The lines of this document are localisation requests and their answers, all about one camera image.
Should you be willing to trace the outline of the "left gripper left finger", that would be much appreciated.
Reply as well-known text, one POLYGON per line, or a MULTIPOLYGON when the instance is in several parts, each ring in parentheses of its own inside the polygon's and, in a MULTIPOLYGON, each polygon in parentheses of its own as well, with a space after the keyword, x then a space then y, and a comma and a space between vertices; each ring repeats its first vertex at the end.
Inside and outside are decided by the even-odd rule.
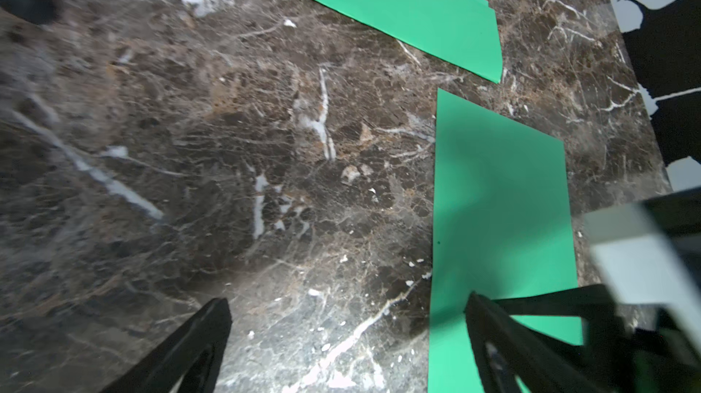
POLYGON ((231 331, 228 301, 214 298, 105 392, 212 392, 231 331))

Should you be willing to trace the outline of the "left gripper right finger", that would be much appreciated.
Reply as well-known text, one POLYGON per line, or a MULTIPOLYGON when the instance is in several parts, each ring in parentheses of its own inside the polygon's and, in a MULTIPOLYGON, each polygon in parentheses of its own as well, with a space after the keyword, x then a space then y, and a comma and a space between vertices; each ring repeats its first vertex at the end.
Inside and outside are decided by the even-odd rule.
POLYGON ((630 347, 605 285, 492 300, 470 294, 467 331, 484 391, 627 392, 630 347), (578 346, 522 325, 516 316, 567 316, 585 322, 578 346))

